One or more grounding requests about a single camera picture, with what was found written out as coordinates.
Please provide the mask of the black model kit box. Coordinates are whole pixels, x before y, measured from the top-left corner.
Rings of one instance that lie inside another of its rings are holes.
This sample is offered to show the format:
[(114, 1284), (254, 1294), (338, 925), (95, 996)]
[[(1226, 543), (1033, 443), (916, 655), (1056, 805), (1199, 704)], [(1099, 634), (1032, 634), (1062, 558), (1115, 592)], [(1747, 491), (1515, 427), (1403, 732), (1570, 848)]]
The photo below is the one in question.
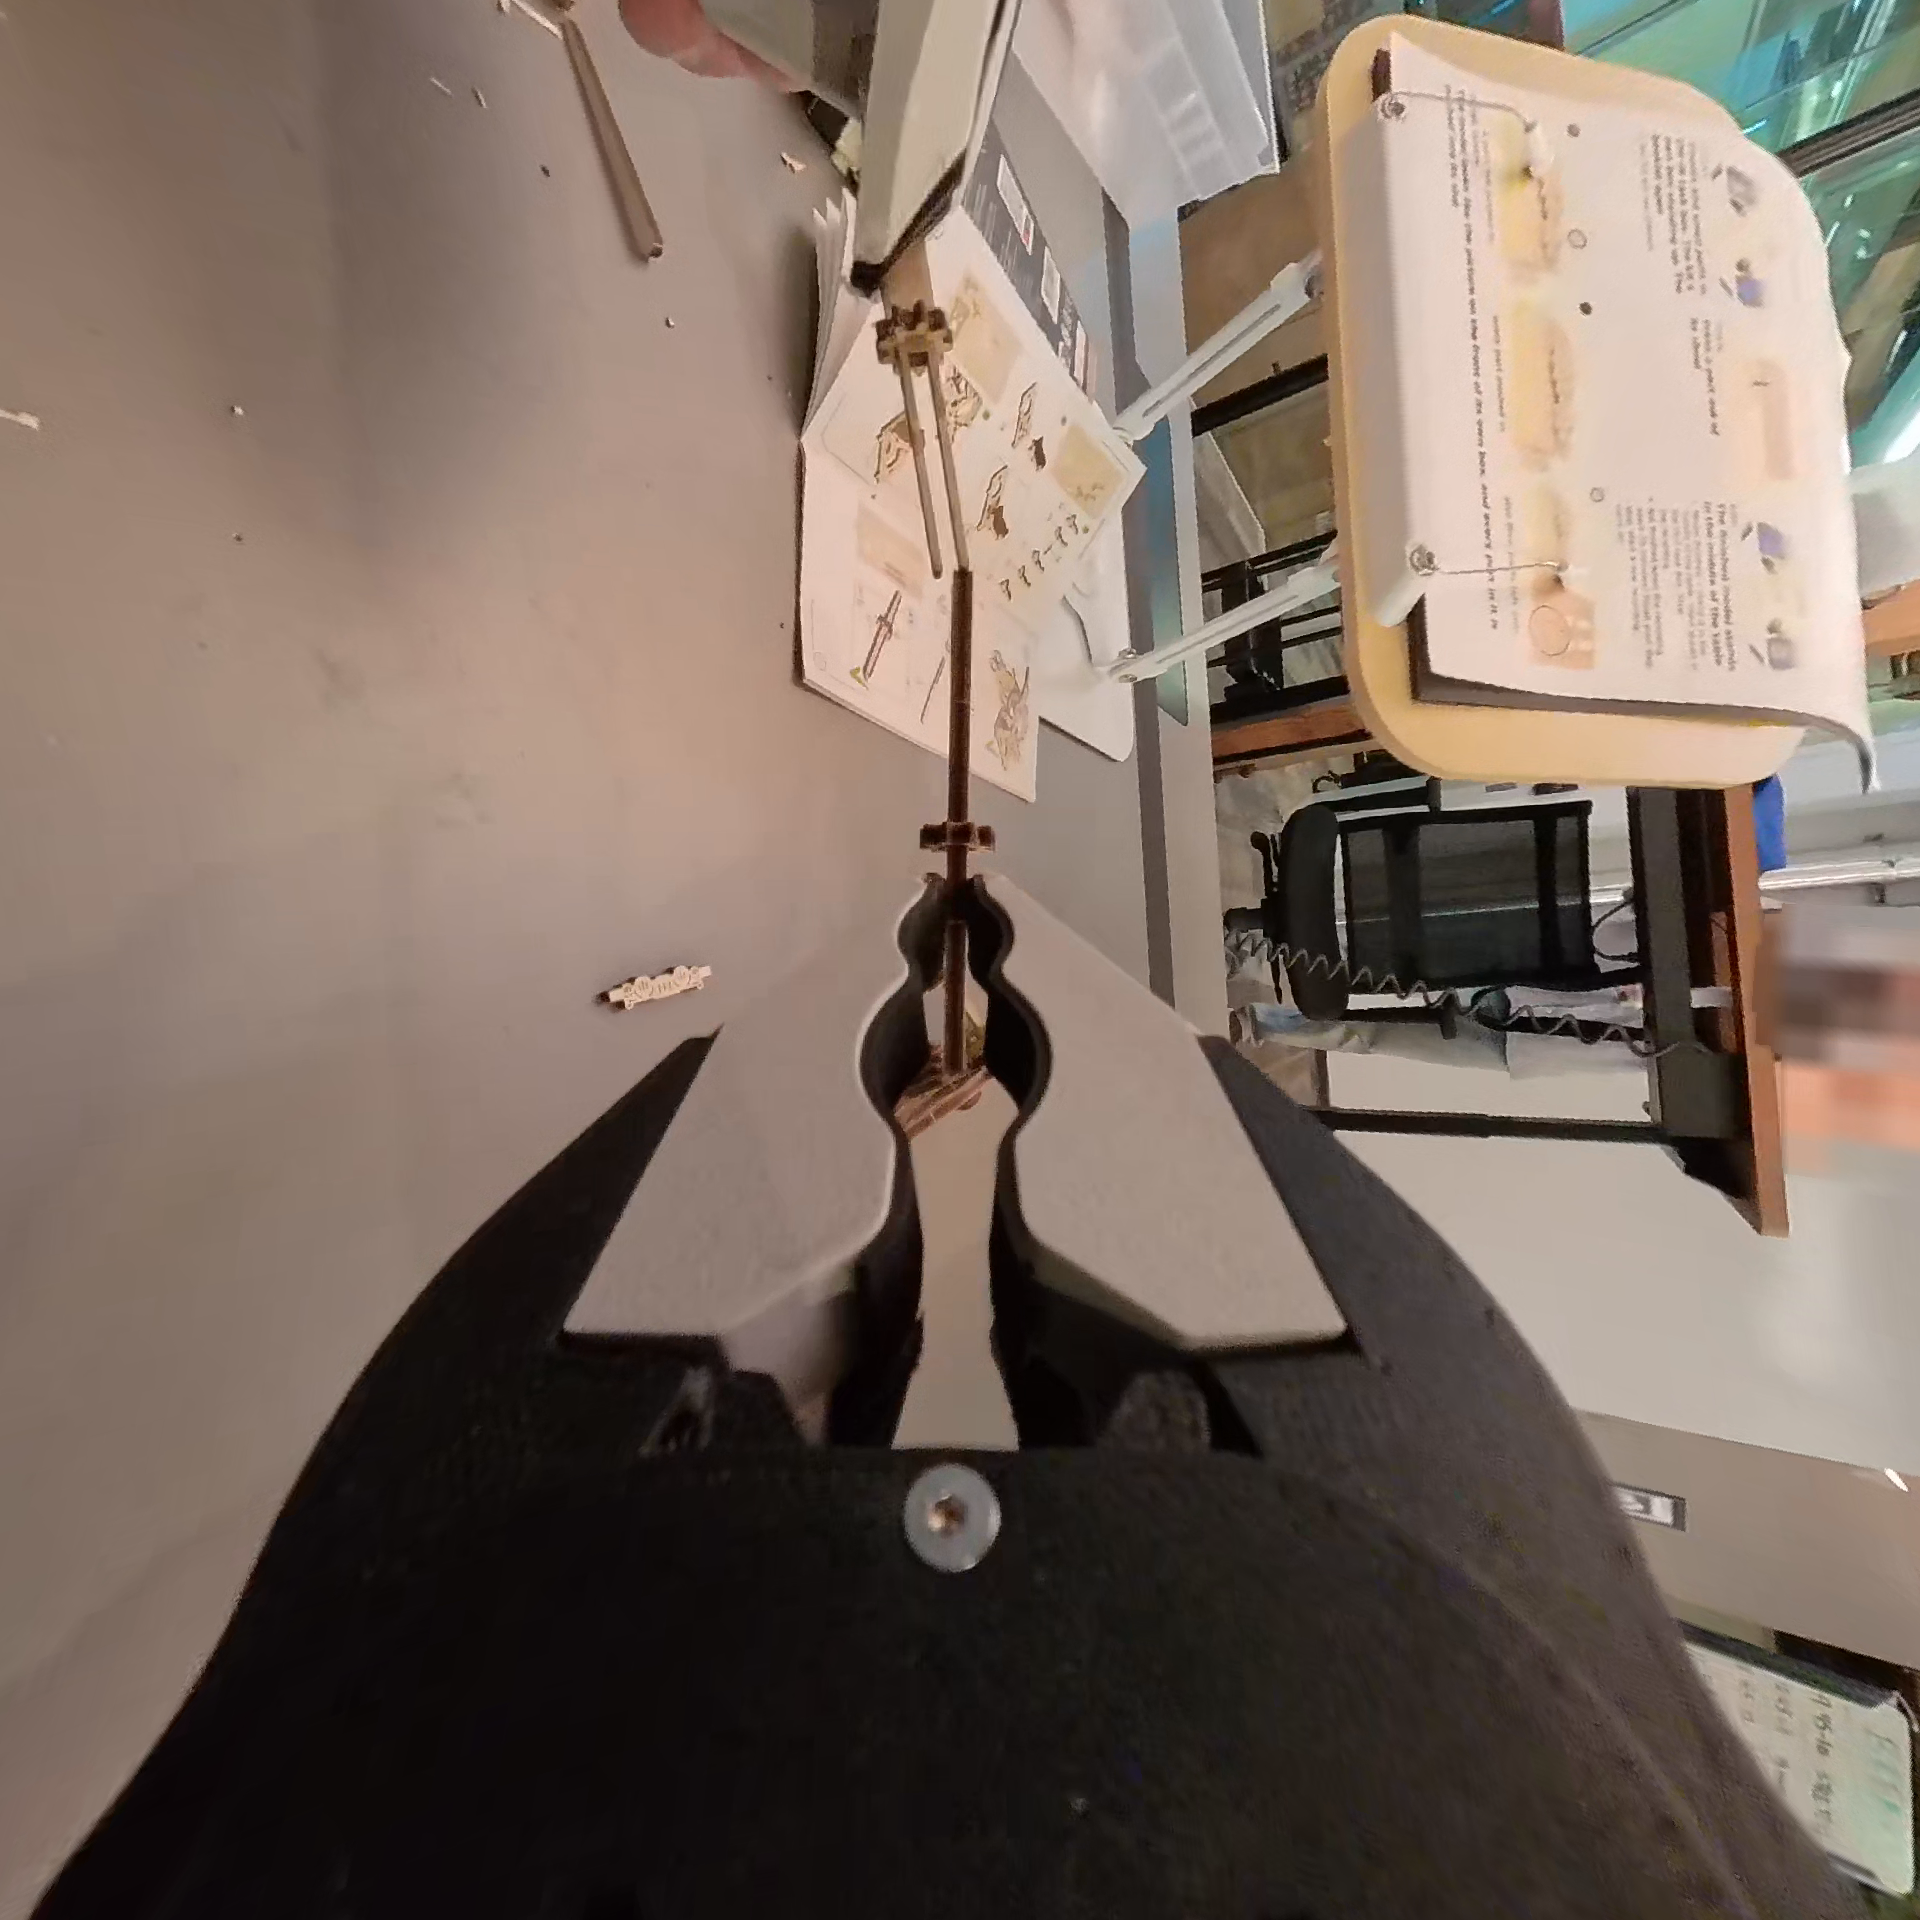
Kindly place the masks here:
[(991, 118), (977, 147), (950, 251), (955, 260), (991, 260), (991, 286), (1020, 302), (1073, 382), (1110, 416), (1113, 403), (1103, 391), (1104, 343), (1078, 299), (1065, 259), (1051, 244), (999, 116)]

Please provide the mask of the person's left hand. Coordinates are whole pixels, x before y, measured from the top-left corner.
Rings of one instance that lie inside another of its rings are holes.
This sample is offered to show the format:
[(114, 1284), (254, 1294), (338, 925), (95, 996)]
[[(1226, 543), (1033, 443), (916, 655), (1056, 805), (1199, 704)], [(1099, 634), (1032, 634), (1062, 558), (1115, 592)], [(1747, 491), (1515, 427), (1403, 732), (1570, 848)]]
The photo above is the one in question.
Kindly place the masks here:
[(782, 94), (802, 84), (716, 30), (700, 3), (618, 3), (625, 32), (646, 55), (700, 80), (755, 80)]

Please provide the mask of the handwritten white board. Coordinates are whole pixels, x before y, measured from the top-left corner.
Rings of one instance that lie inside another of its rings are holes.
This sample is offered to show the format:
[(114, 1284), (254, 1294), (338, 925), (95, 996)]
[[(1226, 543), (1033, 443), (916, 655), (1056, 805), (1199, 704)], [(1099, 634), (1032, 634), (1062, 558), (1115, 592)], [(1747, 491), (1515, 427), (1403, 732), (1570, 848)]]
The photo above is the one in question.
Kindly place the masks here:
[(1896, 1687), (1682, 1623), (1694, 1668), (1831, 1862), (1915, 1893), (1915, 1714)]

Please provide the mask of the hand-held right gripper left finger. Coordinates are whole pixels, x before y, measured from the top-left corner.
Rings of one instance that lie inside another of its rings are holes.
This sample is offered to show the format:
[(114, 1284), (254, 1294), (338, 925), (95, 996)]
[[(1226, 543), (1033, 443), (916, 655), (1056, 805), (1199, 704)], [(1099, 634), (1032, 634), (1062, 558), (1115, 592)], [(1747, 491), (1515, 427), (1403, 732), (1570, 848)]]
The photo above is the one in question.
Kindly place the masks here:
[(943, 884), (731, 1015), (694, 1072), (567, 1332), (716, 1348), (802, 1428), (889, 1447), (923, 1343), (923, 1235), (896, 1115), (929, 1068)]

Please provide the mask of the long wooden model part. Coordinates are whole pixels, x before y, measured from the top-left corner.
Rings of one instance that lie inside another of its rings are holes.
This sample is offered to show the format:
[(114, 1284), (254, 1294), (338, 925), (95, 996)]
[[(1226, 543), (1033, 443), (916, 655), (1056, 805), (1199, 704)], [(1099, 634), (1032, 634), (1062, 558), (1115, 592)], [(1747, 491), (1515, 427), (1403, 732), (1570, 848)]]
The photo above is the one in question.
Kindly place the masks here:
[(587, 116), (594, 148), (604, 165), (620, 229), (633, 259), (641, 264), (649, 264), (651, 260), (662, 259), (664, 251), (659, 219), (646, 194), (628, 141), (618, 124), (618, 114), (593, 58), (585, 30), (576, 19), (578, 7), (574, 3), (556, 3), (553, 8), (561, 20), (561, 37), (567, 47), (567, 61), (583, 99), (583, 110)]

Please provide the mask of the clear plastic bin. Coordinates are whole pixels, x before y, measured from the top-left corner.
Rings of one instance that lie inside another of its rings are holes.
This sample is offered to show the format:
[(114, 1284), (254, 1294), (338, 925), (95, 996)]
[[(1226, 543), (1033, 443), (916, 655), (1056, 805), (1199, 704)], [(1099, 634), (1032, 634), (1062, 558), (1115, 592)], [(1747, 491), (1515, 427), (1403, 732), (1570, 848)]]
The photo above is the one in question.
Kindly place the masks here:
[(1280, 165), (1259, 3), (1022, 3), (1016, 60), (1132, 229)]

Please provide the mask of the illustrated instruction booklet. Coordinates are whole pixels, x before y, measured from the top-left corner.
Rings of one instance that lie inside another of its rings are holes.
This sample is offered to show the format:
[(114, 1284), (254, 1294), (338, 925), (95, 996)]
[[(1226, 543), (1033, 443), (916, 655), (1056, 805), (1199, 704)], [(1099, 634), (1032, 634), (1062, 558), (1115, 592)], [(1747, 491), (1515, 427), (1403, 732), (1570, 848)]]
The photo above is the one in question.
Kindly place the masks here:
[[(935, 581), (879, 299), (848, 282), (856, 200), (815, 216), (822, 325), (800, 431), (800, 682), (945, 756), (953, 568)], [(1073, 382), (991, 260), (929, 239), (951, 323), (946, 397), (974, 566), (972, 770), (1038, 795), (1040, 728), (1127, 762), (1134, 693), (1122, 506), (1144, 463)]]

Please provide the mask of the dark wooden desk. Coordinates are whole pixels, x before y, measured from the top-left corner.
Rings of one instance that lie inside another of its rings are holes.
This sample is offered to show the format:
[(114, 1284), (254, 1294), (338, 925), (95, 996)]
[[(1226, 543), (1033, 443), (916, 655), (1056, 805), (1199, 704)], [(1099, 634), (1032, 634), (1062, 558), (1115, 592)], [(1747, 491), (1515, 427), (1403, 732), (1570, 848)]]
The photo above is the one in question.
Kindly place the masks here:
[(1339, 1134), (1655, 1147), (1766, 1238), (1791, 1235), (1780, 1056), (1770, 1036), (1760, 844), (1747, 786), (1626, 792), (1643, 979), (1642, 1120), (1315, 1109)]

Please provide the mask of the white document stand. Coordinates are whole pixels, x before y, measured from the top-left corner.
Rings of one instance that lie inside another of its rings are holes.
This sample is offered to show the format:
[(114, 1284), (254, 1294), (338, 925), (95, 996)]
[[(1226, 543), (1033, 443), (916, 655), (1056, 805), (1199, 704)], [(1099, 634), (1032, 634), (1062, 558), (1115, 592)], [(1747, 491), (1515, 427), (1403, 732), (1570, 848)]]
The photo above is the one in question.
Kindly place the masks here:
[(1360, 133), (1378, 127), (1387, 60), (1420, 46), (1476, 77), (1511, 80), (1537, 64), (1542, 47), (1486, 37), (1442, 20), (1401, 14), (1346, 32), (1321, 80), (1308, 157), (1315, 251), (1290, 260), (1226, 327), (1154, 388), (1142, 388), (1118, 416), (1124, 442), (1148, 438), (1188, 396), (1270, 331), (1295, 320), (1318, 293), (1329, 347), (1330, 453), (1343, 589), (1343, 661), (1348, 691), (1371, 740), (1432, 776), (1484, 776), (1488, 710), (1423, 704), (1414, 685), (1406, 620), (1386, 614), (1386, 592), (1410, 578), (1410, 483), (1400, 460), (1418, 455), (1420, 392), (1403, 365), (1410, 354), (1418, 293), (1414, 267), (1390, 275), (1386, 216), (1363, 199), (1371, 174), (1360, 162)]

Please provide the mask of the twin wooden rods with gear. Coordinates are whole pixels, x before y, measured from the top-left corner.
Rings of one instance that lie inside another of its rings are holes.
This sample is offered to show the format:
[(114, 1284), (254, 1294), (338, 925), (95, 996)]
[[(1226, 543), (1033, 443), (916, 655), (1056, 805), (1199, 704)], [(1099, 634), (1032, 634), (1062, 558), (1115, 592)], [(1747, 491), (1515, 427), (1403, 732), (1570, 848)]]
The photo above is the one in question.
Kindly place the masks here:
[(951, 568), (972, 566), (945, 382), (951, 343), (946, 314), (927, 302), (892, 303), (876, 327), (879, 358), (896, 375), (900, 391), (903, 438), (919, 496), (929, 572), (935, 581)]

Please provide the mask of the black office chair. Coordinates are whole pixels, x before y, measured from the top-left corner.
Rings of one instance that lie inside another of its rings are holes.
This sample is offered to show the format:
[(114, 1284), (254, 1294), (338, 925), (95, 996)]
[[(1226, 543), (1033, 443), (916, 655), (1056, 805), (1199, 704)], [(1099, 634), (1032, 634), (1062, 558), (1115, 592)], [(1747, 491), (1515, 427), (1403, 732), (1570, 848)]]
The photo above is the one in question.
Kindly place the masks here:
[(1339, 1021), (1356, 998), (1600, 981), (1586, 799), (1520, 806), (1297, 810), (1254, 832), (1257, 927), (1291, 1005)]

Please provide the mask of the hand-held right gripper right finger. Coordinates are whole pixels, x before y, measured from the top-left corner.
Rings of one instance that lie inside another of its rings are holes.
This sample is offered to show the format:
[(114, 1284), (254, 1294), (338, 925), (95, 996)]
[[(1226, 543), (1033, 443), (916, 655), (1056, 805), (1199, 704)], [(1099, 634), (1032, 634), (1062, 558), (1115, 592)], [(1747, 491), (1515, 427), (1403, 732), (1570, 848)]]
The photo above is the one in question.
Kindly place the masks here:
[(1151, 1434), (1236, 1450), (1219, 1370), (1348, 1342), (1348, 1318), (1215, 1047), (1032, 894), (972, 884), (984, 1064), (1014, 1100), (992, 1224), (992, 1356), (1020, 1444)]

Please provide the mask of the single wooden rod part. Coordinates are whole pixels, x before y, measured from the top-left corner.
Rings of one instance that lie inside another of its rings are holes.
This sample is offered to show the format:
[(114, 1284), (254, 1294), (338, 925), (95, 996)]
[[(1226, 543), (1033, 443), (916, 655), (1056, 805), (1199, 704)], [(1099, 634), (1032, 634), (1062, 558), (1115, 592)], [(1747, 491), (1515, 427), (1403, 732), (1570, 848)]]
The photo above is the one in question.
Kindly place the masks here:
[(974, 666), (974, 572), (958, 563), (951, 583), (950, 637), (950, 763), (945, 818), (921, 829), (921, 848), (943, 856), (945, 910), (945, 1082), (955, 1084), (969, 1070), (969, 876), (974, 852), (992, 846), (992, 835), (977, 824), (972, 806), (972, 666)]

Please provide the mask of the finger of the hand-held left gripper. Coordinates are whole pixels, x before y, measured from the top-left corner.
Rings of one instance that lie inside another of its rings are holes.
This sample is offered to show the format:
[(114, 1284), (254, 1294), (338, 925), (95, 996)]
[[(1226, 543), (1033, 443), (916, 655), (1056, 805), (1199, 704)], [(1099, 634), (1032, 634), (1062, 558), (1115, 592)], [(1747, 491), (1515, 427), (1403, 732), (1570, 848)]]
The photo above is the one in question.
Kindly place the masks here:
[(772, 67), (793, 88), (864, 116), (900, 102), (896, 47), (882, 3), (704, 3), (711, 24)]
[(946, 215), (992, 118), (1020, 3), (880, 3), (856, 168), (848, 282), (880, 293)]

